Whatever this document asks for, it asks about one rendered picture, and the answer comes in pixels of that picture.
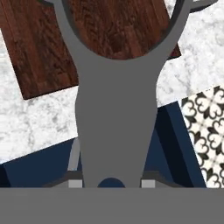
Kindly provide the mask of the dark wooden cutting board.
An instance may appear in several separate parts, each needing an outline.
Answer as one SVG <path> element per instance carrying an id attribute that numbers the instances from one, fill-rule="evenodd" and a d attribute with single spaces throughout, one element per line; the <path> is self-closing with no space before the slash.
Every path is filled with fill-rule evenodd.
<path id="1" fill-rule="evenodd" d="M 165 0 L 66 0 L 81 39 L 101 56 L 142 56 L 169 24 Z M 0 0 L 0 30 L 21 94 L 33 97 L 79 84 L 54 8 L 44 0 Z"/>

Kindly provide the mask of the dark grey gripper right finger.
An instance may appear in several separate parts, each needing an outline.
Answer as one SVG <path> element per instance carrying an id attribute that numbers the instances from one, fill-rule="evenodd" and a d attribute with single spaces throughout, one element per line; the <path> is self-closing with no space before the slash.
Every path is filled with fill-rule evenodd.
<path id="1" fill-rule="evenodd" d="M 158 171 L 145 171 L 141 178 L 142 188 L 181 188 L 181 185 L 167 180 Z"/>

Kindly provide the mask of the grey Y-shaped peeler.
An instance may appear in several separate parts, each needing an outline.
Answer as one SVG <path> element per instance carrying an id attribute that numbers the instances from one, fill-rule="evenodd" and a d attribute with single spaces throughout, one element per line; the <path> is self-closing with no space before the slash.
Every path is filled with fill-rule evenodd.
<path id="1" fill-rule="evenodd" d="M 108 59 L 81 40 L 67 0 L 39 0 L 55 11 L 63 40 L 77 67 L 75 118 L 84 186 L 113 178 L 139 187 L 158 112 L 158 76 L 188 16 L 219 0 L 176 0 L 163 37 L 143 56 Z"/>

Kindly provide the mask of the navy blue cupboard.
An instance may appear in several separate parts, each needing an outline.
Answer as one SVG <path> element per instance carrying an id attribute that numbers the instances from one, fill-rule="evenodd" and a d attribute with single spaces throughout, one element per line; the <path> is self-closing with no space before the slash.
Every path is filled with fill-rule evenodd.
<path id="1" fill-rule="evenodd" d="M 0 164 L 0 187 L 42 187 L 67 173 L 72 145 L 77 138 L 52 145 Z M 159 172 L 183 187 L 206 186 L 179 105 L 158 109 L 144 172 Z"/>

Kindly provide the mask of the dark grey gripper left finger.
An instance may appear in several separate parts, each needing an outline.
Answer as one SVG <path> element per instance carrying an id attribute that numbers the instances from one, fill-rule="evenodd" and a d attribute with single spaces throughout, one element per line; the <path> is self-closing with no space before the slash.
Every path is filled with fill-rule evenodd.
<path id="1" fill-rule="evenodd" d="M 46 184 L 45 187 L 82 188 L 83 187 L 82 172 L 67 171 L 63 177 Z"/>

